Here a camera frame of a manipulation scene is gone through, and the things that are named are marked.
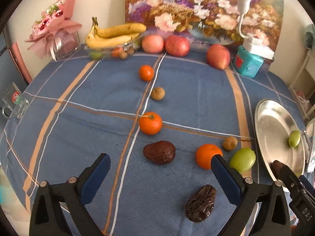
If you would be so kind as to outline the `large green jujube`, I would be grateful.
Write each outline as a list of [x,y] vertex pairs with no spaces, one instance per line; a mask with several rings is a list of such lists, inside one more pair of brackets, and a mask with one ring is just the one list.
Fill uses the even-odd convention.
[[248,171],[252,168],[256,161],[255,152],[248,148],[244,147],[238,150],[230,159],[229,166],[236,169],[240,174]]

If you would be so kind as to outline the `small green jujube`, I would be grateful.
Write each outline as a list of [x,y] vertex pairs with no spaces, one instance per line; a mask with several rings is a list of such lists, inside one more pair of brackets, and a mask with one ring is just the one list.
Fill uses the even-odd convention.
[[300,140],[301,140],[300,131],[293,131],[291,132],[288,138],[288,144],[291,148],[295,148],[299,145]]

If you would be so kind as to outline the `long dark date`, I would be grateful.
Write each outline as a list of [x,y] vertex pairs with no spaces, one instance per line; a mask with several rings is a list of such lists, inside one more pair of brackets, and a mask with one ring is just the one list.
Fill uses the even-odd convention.
[[194,223],[203,222],[212,213],[216,197],[216,189],[207,184],[204,185],[185,205],[186,217]]

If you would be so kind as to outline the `brown longan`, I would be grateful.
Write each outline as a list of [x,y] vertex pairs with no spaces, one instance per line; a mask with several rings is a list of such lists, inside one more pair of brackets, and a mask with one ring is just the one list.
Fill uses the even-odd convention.
[[229,136],[224,140],[222,147],[226,151],[233,151],[237,147],[237,145],[238,145],[237,138]]
[[151,92],[151,98],[160,101],[165,97],[166,91],[163,87],[155,87]]

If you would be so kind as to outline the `large orange tangerine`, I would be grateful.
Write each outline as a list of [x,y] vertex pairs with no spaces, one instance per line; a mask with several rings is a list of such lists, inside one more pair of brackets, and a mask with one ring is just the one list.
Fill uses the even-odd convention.
[[214,144],[204,144],[200,146],[196,153],[195,159],[199,167],[209,170],[211,169],[211,160],[215,155],[223,155],[221,149]]

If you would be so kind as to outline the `round dark red date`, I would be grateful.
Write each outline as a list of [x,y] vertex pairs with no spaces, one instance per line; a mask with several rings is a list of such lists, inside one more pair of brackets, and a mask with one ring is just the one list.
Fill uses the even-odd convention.
[[157,165],[171,163],[176,156],[176,147],[169,141],[148,144],[143,149],[145,158]]

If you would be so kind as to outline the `stemmed tangerine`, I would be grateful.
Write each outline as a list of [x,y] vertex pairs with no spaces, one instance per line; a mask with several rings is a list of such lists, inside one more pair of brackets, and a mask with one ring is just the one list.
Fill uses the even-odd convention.
[[155,135],[162,128],[162,118],[155,112],[146,112],[139,120],[139,128],[146,135]]

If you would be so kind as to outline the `round steel plate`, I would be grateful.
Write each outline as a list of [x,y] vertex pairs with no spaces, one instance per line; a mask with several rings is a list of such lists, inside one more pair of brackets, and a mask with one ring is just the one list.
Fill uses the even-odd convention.
[[262,99],[255,108],[255,131],[260,153],[273,181],[277,178],[272,171],[275,160],[287,165],[296,176],[304,174],[305,145],[301,141],[291,148],[288,139],[298,126],[291,114],[279,103]]

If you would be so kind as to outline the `blue plaid tablecloth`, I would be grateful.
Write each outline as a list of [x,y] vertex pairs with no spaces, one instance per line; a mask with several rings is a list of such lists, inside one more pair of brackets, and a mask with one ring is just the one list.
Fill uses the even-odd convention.
[[[154,70],[149,82],[139,78],[142,65]],[[160,101],[151,98],[155,87],[166,91]],[[136,53],[93,62],[79,51],[49,63],[24,95],[29,108],[1,132],[1,164],[17,197],[31,210],[40,182],[63,183],[106,153],[109,173],[87,205],[105,235],[217,235],[235,207],[213,173],[197,165],[197,148],[221,146],[234,136],[240,148],[257,150],[254,114],[262,99],[279,102],[305,127],[278,76],[250,79],[216,70],[193,52],[185,58]],[[139,128],[139,118],[150,111],[162,118],[155,135]],[[143,155],[146,145],[158,141],[176,147],[171,163],[157,165]],[[207,184],[217,191],[212,213],[191,222],[186,202]]]

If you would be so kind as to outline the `large red apple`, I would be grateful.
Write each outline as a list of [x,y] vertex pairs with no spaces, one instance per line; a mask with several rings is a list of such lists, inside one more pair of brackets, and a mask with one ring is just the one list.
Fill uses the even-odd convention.
[[207,50],[206,61],[218,70],[225,70],[230,64],[231,55],[225,46],[214,44]]

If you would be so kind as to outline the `white lamp base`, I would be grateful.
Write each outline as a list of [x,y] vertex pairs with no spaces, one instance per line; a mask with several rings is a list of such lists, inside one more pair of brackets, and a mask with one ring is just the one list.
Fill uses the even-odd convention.
[[263,40],[252,35],[246,36],[243,46],[250,54],[257,55],[269,60],[274,58],[274,51],[269,46],[264,45]]

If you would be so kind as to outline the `far small tangerine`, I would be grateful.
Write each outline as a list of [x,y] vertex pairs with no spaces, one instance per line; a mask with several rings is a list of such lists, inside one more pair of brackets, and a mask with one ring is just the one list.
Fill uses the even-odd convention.
[[150,65],[142,65],[139,68],[138,75],[144,82],[149,82],[154,77],[154,70]]

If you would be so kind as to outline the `middle red apple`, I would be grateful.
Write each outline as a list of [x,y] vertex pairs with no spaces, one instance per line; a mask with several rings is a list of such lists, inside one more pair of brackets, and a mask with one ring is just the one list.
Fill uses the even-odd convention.
[[165,40],[165,49],[172,56],[183,57],[190,52],[190,42],[185,37],[171,35]]

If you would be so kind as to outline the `pale pink apple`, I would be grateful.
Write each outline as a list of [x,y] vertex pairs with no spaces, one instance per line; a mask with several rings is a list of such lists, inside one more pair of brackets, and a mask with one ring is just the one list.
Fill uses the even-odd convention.
[[142,40],[142,49],[146,53],[157,54],[164,50],[164,39],[160,35],[148,35]]

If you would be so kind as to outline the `flower painting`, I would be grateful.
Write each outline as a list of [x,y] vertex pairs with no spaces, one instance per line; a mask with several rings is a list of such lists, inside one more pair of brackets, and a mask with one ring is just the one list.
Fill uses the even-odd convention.
[[162,33],[199,38],[208,43],[240,45],[237,27],[275,50],[283,23],[283,0],[250,0],[240,17],[238,0],[125,0],[125,21],[143,23]]

